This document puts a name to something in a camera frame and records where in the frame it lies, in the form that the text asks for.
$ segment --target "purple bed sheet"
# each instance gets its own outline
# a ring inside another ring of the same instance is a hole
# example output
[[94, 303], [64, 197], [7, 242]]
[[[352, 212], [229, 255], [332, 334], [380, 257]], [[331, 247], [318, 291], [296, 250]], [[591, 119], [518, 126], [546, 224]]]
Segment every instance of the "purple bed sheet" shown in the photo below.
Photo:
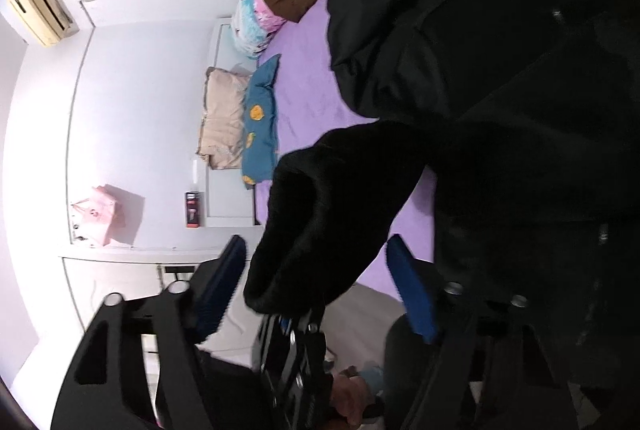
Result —
[[[300, 23], [284, 25], [261, 57], [264, 61], [276, 53], [282, 54], [274, 84], [280, 154], [308, 147], [331, 129], [371, 121], [353, 113], [340, 98], [334, 74], [329, 69], [328, 20], [326, 0], [318, 0]], [[413, 254], [424, 261], [433, 259], [435, 186], [434, 173], [425, 169], [390, 231], [400, 233]], [[256, 212], [261, 223], [266, 222], [268, 216], [269, 189], [270, 182], [256, 186]], [[386, 269], [384, 248], [358, 282], [399, 299]]]

